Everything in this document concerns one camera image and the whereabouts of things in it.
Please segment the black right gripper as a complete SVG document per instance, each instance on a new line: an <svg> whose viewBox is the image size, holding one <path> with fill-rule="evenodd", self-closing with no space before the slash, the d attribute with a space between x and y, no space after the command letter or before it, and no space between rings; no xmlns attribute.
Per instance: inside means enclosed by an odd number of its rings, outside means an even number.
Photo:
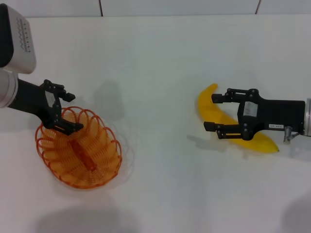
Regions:
<svg viewBox="0 0 311 233"><path fill-rule="evenodd" d="M226 125L204 122L207 132L215 132L219 139L252 140L264 130L284 131L287 137L304 134L305 107L302 100L267 100L257 89L237 93L227 89L222 94L212 94L213 103L239 103L238 124Z"/></svg>

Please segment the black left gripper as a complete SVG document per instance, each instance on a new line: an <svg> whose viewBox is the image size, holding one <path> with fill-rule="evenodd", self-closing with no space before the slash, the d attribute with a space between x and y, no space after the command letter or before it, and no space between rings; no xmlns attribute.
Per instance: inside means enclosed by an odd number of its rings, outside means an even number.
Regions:
<svg viewBox="0 0 311 233"><path fill-rule="evenodd" d="M38 86L19 79L17 94L9 107L37 116L48 129L71 135L84 126L61 117L60 98L64 101L73 101L76 96L67 92L64 86L49 80Z"/></svg>

